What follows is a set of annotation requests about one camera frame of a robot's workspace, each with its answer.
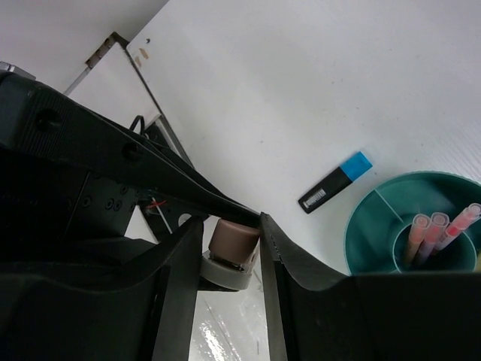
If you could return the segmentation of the blue black highlighter marker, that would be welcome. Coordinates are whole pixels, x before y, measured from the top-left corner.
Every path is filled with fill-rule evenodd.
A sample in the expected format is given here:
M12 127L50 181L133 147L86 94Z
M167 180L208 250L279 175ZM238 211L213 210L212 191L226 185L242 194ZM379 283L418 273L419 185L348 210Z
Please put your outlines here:
M312 213L372 167L372 163L362 152L353 154L300 197L299 206L306 214Z

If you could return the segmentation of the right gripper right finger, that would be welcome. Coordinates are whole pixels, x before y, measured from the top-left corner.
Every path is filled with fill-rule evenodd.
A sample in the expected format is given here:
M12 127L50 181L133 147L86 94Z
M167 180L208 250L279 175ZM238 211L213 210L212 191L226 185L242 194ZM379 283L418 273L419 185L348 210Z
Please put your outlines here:
M260 217L272 360L478 360L476 272L344 275Z

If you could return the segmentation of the red refill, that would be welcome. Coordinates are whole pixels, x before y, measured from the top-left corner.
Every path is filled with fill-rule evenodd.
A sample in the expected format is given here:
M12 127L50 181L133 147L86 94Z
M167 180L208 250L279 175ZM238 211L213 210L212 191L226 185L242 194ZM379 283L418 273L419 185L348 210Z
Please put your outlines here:
M404 252L404 263L410 265L417 251L424 241L425 235L431 226L431 218L425 214L417 214L411 223L407 246Z

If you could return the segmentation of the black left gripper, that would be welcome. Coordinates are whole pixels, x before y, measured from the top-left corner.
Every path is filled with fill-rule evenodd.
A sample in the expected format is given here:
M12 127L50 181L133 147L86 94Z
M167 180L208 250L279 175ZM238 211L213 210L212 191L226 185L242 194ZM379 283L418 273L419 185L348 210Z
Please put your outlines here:
M59 115L59 125L29 124L22 136L22 151L42 159L1 150L3 263L69 259L87 251L126 262L149 250L152 242L125 236L141 195L130 187L259 226L259 213L195 182L194 171L181 170L176 154L161 154L146 138L52 89L29 90L26 114L45 110Z

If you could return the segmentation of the red gel pen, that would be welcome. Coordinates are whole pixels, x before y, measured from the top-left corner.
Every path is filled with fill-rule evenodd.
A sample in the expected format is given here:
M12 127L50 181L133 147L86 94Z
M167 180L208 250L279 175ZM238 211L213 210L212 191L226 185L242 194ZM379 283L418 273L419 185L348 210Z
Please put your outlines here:
M480 204L466 207L441 233L431 254L435 255L452 243L464 230L480 219Z

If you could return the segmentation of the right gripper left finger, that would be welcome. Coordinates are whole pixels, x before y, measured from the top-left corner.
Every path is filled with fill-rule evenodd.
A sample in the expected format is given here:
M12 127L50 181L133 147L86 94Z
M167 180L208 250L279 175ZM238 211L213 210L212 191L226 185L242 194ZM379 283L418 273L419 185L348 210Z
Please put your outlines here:
M3 250L1 358L188 359L203 231Z

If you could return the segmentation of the pink mini stapler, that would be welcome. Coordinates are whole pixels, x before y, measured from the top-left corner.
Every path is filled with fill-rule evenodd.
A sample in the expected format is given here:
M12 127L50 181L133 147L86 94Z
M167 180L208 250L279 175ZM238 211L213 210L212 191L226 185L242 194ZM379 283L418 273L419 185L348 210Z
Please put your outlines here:
M219 220L202 254L200 276L229 290L247 289L259 254L259 239L257 228Z

